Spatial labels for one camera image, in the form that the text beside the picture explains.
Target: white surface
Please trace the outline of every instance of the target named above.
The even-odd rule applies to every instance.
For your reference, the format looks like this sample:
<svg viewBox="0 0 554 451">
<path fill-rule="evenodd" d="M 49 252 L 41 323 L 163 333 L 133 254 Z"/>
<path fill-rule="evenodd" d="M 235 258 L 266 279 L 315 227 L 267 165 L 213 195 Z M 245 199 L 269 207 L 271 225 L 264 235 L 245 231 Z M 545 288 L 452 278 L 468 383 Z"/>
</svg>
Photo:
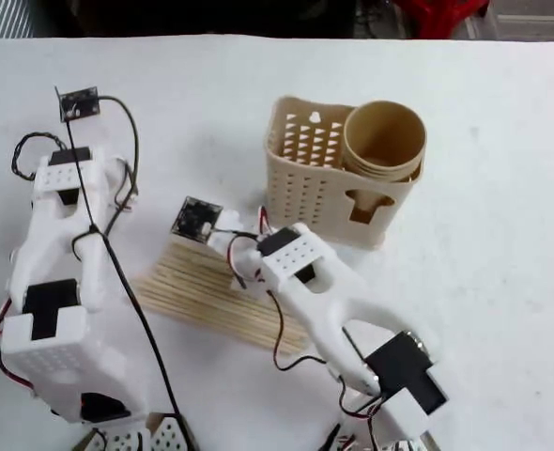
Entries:
<svg viewBox="0 0 554 451">
<path fill-rule="evenodd" d="M 66 138 L 54 84 L 96 85 L 135 115 L 140 202 L 114 239 L 130 274 L 160 254 L 185 194 L 255 214 L 278 97 L 413 108 L 428 131 L 424 177 L 379 252 L 343 257 L 376 295 L 440 332 L 461 382 L 457 449 L 554 449 L 554 43 L 0 41 L 0 303 L 30 214 L 11 152 L 33 130 Z M 103 138 L 130 155 L 127 119 L 106 102 L 102 114 L 75 123 L 76 143 Z M 28 172 L 40 153 L 24 153 Z M 282 374 L 264 350 L 150 316 L 202 449 L 302 451 L 324 440 L 338 413 L 324 369 Z M 132 355 L 151 364 L 132 317 Z M 164 391 L 154 395 L 166 410 Z M 0 449 L 68 449 L 83 432 L 0 375 Z"/>
</svg>

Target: ventilation hole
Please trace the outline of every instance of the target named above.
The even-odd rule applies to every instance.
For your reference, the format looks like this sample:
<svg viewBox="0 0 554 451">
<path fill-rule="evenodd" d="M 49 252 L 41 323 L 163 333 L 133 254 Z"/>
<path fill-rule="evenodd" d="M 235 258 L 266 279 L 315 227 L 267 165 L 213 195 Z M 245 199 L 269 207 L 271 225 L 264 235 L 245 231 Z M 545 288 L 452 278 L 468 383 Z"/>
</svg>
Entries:
<svg viewBox="0 0 554 451">
<path fill-rule="evenodd" d="M 318 113 L 318 111 L 314 111 L 309 117 L 308 120 L 313 122 L 314 124 L 318 124 L 321 121 L 321 115 Z"/>
</svg>

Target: beige basket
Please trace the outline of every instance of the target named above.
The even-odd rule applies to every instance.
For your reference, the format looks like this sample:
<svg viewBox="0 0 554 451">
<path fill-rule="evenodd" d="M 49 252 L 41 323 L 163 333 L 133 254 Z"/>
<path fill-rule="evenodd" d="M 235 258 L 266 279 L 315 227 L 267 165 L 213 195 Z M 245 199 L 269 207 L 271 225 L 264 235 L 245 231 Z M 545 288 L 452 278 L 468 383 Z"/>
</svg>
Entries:
<svg viewBox="0 0 554 451">
<path fill-rule="evenodd" d="M 269 218 L 279 226 L 302 221 L 325 238 L 373 248 L 419 179 L 423 150 L 404 181 L 346 171 L 344 129 L 354 109 L 293 97 L 277 101 L 266 141 Z"/>
</svg>

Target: stacked paper cup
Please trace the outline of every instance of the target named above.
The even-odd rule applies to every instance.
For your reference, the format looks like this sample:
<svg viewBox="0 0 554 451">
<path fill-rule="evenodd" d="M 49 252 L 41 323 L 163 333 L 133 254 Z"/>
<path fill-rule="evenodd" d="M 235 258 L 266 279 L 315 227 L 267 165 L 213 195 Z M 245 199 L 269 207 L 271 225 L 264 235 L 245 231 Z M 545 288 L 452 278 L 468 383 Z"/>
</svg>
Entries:
<svg viewBox="0 0 554 451">
<path fill-rule="evenodd" d="M 379 182 L 411 181 L 425 151 L 425 127 L 415 112 L 392 101 L 372 101 L 354 109 L 344 124 L 343 167 Z M 391 199 L 357 191 L 356 206 L 367 213 Z"/>
</svg>

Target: wooden stick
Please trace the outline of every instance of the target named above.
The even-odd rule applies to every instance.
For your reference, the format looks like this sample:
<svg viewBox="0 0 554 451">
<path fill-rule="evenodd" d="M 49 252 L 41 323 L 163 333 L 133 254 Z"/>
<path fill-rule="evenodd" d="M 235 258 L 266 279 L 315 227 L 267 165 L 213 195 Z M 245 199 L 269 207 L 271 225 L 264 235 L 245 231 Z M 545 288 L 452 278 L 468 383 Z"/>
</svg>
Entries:
<svg viewBox="0 0 554 451">
<path fill-rule="evenodd" d="M 154 270 L 135 285 L 145 306 L 272 349 L 279 329 L 277 310 L 231 289 L 232 278 L 221 258 L 172 242 Z M 284 317 L 280 351 L 300 352 L 307 334 L 286 312 Z"/>
</svg>

